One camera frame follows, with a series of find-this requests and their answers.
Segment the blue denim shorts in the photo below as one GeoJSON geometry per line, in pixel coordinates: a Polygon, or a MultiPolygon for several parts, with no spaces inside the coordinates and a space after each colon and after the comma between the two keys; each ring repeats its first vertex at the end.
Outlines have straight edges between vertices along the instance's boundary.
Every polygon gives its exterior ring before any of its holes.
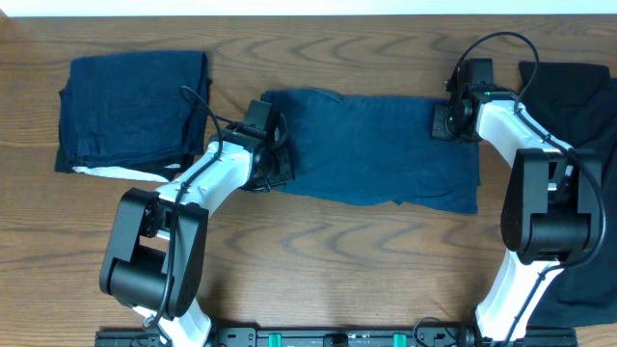
{"type": "Polygon", "coordinates": [[[295,178],[283,192],[358,206],[392,201],[477,213],[478,146],[431,135],[443,100],[316,89],[260,98],[288,125],[295,178]]]}

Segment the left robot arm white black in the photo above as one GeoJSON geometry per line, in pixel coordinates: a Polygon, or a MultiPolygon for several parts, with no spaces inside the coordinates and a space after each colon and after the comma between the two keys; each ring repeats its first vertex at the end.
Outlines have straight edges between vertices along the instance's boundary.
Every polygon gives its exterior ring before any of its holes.
{"type": "Polygon", "coordinates": [[[99,286],[142,315],[145,326],[100,331],[96,345],[209,345],[213,323],[196,299],[208,220],[237,189],[268,192],[292,179],[287,140],[285,124],[230,124],[177,179],[121,197],[99,286]]]}

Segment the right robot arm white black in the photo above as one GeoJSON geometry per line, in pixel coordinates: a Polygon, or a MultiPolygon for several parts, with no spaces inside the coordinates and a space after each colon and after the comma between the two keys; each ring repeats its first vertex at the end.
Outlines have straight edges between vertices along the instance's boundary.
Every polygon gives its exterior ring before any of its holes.
{"type": "Polygon", "coordinates": [[[600,163],[550,134],[502,87],[463,84],[447,91],[447,105],[434,111],[433,137],[485,141],[511,168],[500,215],[506,253],[473,318],[477,345],[517,346],[550,284],[601,249],[600,163]]]}

